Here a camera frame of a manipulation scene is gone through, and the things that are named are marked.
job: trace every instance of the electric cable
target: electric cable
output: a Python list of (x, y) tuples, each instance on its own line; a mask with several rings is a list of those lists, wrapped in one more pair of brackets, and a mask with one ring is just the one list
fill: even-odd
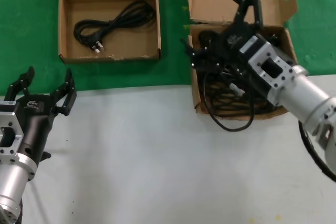
[[(156, 18), (155, 9), (146, 1), (138, 0), (128, 5), (115, 19), (110, 21), (100, 21), (85, 19), (76, 23), (73, 35), (85, 46), (96, 52), (102, 48), (104, 36), (117, 28), (136, 28), (143, 26)], [(83, 31), (88, 28), (99, 28), (94, 33), (83, 35)]]
[(251, 84), (248, 85), (250, 119), (245, 126), (242, 126), (242, 127), (236, 128), (236, 129), (231, 129), (231, 128), (228, 128), (228, 127), (224, 126), (223, 124), (221, 124), (221, 122), (216, 118), (216, 115), (214, 114), (214, 111), (212, 109), (210, 109), (210, 107), (208, 105), (207, 95), (206, 95), (206, 84), (207, 84), (208, 76), (209, 76), (209, 72), (205, 73), (205, 76), (203, 78), (203, 99), (204, 99), (205, 107), (206, 107), (210, 117), (225, 131), (239, 132), (239, 131), (243, 131), (243, 130), (249, 128), (251, 126), (251, 124), (253, 123), (253, 120), (254, 120), (254, 117), (255, 117), (254, 95), (253, 95), (253, 88), (252, 88)]
[(303, 127), (303, 124), (301, 122), (299, 122), (299, 130), (303, 144), (307, 152), (311, 156), (311, 158), (314, 160), (315, 164), (321, 169), (323, 174), (325, 174), (328, 178), (330, 178), (332, 181), (336, 183), (335, 173), (332, 172), (332, 170), (330, 170), (329, 167), (326, 165), (326, 163), (320, 158), (319, 154), (316, 152), (313, 144), (310, 141), (308, 133), (305, 131), (305, 128)]

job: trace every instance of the black cable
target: black cable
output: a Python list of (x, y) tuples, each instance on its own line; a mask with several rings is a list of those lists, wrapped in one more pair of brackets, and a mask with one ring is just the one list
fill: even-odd
[(253, 88), (249, 82), (248, 85), (248, 91), (249, 91), (249, 109), (250, 109), (250, 119), (247, 122), (247, 124), (243, 127), (239, 127), (236, 129), (230, 129), (228, 127), (225, 127), (224, 125), (222, 125), (220, 123), (220, 121), (216, 118), (216, 115), (214, 114), (213, 110), (209, 108), (208, 102), (207, 102), (207, 98), (206, 98), (206, 83), (207, 83), (207, 78), (208, 78), (209, 73), (207, 72), (203, 78), (203, 99), (204, 99), (204, 104), (205, 107), (209, 113), (209, 115), (211, 116), (211, 118), (225, 131), (229, 131), (229, 132), (238, 132), (238, 131), (243, 131), (247, 128), (249, 128), (254, 120), (254, 93), (253, 93)]
[[(220, 118), (233, 118), (237, 116), (250, 116), (250, 105), (247, 101), (249, 97), (250, 82), (245, 81), (239, 74), (232, 74), (223, 71), (221, 74), (209, 74), (207, 77), (205, 92), (209, 98), (209, 103), (213, 114)], [(245, 91), (243, 97), (238, 97), (229, 85), (233, 83), (241, 90)], [(273, 106), (258, 92), (253, 92), (254, 114), (263, 115), (276, 111)]]
[[(144, 0), (138, 0), (128, 5), (114, 20), (99, 21), (85, 19), (76, 23), (73, 35), (83, 45), (92, 50), (99, 48), (105, 35), (117, 28), (136, 28), (143, 26), (156, 17), (155, 9)], [(88, 28), (99, 28), (90, 35), (82, 32)]]
[(303, 144), (305, 145), (306, 150), (308, 151), (311, 158), (314, 160), (315, 164), (321, 169), (323, 174), (336, 183), (336, 175), (333, 173), (326, 163), (320, 158), (319, 154), (315, 151), (313, 144), (311, 143), (308, 133), (303, 128), (301, 122), (299, 122), (299, 129)]

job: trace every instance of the green backdrop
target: green backdrop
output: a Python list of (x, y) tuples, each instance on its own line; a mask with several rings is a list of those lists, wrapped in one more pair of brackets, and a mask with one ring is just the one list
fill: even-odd
[[(298, 0), (286, 25), (300, 63), (311, 74), (336, 73), (336, 0)], [(57, 54), (58, 0), (0, 0), (0, 94), (33, 66), (32, 92), (50, 92), (70, 66), (78, 90), (189, 84), (187, 56), (179, 38), (188, 34), (187, 0), (160, 0), (160, 61), (64, 65)]]

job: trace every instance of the white surface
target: white surface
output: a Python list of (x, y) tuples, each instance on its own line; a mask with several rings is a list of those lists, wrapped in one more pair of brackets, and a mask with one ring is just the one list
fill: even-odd
[[(336, 94), (336, 76), (312, 80)], [(336, 185), (292, 115), (224, 132), (194, 112), (187, 86), (80, 92), (46, 150), (52, 158), (24, 193), (23, 224), (336, 221)]]

